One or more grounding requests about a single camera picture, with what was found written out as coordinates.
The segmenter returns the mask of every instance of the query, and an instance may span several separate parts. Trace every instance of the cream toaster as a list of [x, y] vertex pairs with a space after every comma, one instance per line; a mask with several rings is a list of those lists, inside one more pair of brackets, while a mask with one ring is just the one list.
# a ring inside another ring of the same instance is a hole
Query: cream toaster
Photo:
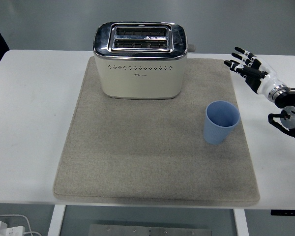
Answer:
[[177, 24], [108, 22], [97, 29], [93, 51], [110, 97], [169, 99], [180, 93], [188, 44]]

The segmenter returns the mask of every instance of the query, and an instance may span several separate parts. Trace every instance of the power strip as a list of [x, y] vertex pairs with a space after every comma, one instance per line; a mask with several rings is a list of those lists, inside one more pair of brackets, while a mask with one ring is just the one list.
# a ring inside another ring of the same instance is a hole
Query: power strip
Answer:
[[0, 236], [22, 236], [24, 232], [24, 226], [7, 228], [7, 224], [0, 221]]

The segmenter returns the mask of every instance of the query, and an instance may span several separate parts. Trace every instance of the blue cup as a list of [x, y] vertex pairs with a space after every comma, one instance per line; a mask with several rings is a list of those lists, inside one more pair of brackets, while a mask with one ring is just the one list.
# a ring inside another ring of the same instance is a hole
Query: blue cup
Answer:
[[203, 137], [209, 144], [221, 143], [240, 121], [239, 110], [232, 103], [215, 101], [206, 107]]

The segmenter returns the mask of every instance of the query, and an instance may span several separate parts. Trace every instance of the robot finger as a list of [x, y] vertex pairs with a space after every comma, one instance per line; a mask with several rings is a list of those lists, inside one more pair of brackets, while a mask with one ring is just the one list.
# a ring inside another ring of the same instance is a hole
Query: robot finger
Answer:
[[248, 66], [252, 65], [252, 61], [250, 59], [248, 59], [247, 57], [242, 57], [241, 55], [238, 55], [237, 53], [232, 53], [232, 56], [234, 58], [241, 60], [242, 62], [244, 62]]
[[241, 54], [245, 55], [246, 57], [248, 57], [252, 62], [254, 61], [254, 59], [256, 58], [255, 55], [253, 55], [251, 52], [249, 51], [246, 51], [242, 48], [239, 48], [239, 47], [235, 47], [235, 50], [240, 52]]
[[245, 64], [247, 66], [249, 66], [251, 68], [254, 68], [254, 69], [257, 69], [257, 70], [260, 68], [261, 62], [257, 59], [257, 56], [255, 56], [251, 52], [246, 51], [246, 50], [244, 50], [242, 48], [239, 48], [239, 47], [235, 47], [235, 50], [243, 54], [241, 60], [243, 62], [245, 62]]

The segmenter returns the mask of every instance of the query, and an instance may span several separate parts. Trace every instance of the robotic hand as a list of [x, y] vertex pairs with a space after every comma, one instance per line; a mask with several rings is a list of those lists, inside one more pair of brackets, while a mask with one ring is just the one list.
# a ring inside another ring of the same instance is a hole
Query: robotic hand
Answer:
[[[235, 47], [235, 50], [241, 55], [232, 53], [232, 56], [244, 64], [235, 60], [226, 60], [224, 64], [231, 71], [240, 74], [253, 92], [263, 94], [282, 109], [280, 114], [269, 114], [268, 121], [283, 133], [295, 138], [295, 88], [289, 88], [279, 81], [273, 68], [261, 58], [239, 47]], [[274, 118], [280, 118], [283, 126]]]

